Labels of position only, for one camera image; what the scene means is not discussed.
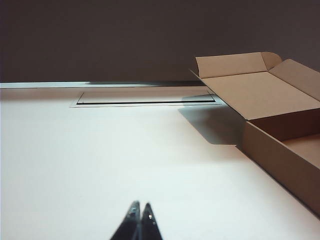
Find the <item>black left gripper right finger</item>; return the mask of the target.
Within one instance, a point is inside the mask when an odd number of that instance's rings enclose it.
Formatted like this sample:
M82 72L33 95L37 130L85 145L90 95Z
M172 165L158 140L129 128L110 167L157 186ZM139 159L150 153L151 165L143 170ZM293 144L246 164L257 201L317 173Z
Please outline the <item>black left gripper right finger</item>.
M143 210L141 219L141 239L142 240L162 240L162 236L157 225L151 204L148 202Z

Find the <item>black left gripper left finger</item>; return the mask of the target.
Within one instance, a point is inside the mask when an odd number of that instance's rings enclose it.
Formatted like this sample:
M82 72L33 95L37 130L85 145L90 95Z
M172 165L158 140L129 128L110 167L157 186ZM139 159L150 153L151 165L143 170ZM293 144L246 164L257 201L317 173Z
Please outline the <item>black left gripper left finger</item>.
M111 240L140 240L141 219L140 202L135 200L126 212L123 221L110 238Z

